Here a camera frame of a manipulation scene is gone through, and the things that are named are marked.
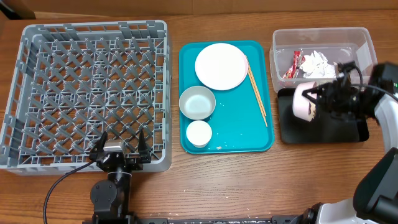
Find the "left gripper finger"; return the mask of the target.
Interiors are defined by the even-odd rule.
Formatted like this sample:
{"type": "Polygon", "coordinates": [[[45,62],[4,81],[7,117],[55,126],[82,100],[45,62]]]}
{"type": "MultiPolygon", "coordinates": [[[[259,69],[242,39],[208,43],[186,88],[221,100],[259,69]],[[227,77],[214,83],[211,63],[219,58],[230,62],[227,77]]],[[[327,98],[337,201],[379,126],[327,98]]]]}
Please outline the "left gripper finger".
{"type": "Polygon", "coordinates": [[[89,153],[89,159],[91,161],[96,161],[98,156],[104,152],[104,145],[108,140],[108,133],[105,131],[101,137],[95,142],[95,145],[89,153]]]}
{"type": "Polygon", "coordinates": [[[138,149],[139,156],[141,158],[141,162],[143,164],[151,163],[152,157],[150,154],[150,149],[147,147],[147,144],[146,144],[146,139],[144,136],[143,129],[141,129],[140,133],[139,133],[139,142],[138,142],[137,149],[138,149]]]}

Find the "pink bowl with food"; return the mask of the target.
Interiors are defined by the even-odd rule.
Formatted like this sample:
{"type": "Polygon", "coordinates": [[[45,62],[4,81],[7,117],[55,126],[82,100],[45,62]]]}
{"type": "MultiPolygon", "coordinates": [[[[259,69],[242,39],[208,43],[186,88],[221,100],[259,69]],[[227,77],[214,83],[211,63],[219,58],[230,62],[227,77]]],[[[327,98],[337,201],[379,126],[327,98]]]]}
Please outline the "pink bowl with food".
{"type": "Polygon", "coordinates": [[[294,116],[311,122],[316,115],[316,105],[302,95],[304,90],[311,89],[317,85],[316,82],[299,84],[294,92],[292,110],[294,116]]]}

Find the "white paper napkin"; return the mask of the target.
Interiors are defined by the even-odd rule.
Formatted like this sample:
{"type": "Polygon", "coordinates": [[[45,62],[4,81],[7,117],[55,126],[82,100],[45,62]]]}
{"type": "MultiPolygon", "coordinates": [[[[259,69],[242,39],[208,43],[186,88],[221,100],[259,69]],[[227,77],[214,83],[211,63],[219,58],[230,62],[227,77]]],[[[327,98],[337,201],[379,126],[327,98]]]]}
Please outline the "white paper napkin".
{"type": "Polygon", "coordinates": [[[314,50],[310,55],[304,55],[300,69],[304,78],[335,78],[335,64],[329,64],[328,59],[314,50]]]}

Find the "red snack wrapper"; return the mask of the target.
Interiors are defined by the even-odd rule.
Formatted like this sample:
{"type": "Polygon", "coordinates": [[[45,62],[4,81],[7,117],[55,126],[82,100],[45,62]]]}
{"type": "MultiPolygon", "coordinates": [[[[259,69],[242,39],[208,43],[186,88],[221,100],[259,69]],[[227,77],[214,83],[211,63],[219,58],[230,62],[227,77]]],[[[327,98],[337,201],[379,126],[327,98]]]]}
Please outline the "red snack wrapper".
{"type": "Polygon", "coordinates": [[[304,63],[305,57],[302,51],[295,51],[292,66],[285,72],[282,78],[293,79],[299,74],[301,65],[304,63]]]}

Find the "small white cup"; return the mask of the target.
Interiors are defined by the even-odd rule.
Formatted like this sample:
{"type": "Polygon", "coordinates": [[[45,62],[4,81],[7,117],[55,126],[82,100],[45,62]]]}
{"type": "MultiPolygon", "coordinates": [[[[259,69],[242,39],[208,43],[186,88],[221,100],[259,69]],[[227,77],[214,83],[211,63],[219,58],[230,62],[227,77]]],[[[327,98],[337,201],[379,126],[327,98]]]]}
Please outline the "small white cup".
{"type": "Polygon", "coordinates": [[[210,125],[202,120],[191,122],[186,129],[186,137],[197,148],[205,147],[212,137],[210,125]]]}

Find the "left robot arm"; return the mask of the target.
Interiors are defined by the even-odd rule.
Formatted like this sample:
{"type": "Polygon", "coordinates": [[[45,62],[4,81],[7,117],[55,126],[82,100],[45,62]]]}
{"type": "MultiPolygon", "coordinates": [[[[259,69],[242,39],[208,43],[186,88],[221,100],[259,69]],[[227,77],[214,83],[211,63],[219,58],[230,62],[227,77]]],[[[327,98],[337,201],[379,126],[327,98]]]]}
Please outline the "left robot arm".
{"type": "Polygon", "coordinates": [[[152,161],[143,130],[139,132],[138,152],[139,157],[127,158],[124,143],[109,140],[107,133],[102,134],[90,151],[90,160],[107,173],[107,179],[95,183],[90,192],[93,223],[141,222],[129,210],[129,199],[132,172],[142,170],[145,163],[152,161]]]}

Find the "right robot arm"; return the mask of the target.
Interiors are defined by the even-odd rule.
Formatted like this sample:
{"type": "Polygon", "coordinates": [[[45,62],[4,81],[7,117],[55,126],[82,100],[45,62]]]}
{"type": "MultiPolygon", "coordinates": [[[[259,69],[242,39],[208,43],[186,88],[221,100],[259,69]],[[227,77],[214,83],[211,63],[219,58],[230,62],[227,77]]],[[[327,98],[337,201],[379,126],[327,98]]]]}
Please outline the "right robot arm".
{"type": "Polygon", "coordinates": [[[334,119],[373,118],[382,129],[385,155],[360,181],[352,198],[318,203],[292,223],[397,223],[397,65],[375,65],[367,83],[352,83],[354,62],[336,66],[336,80],[299,84],[293,114],[311,122],[318,110],[334,119]]]}

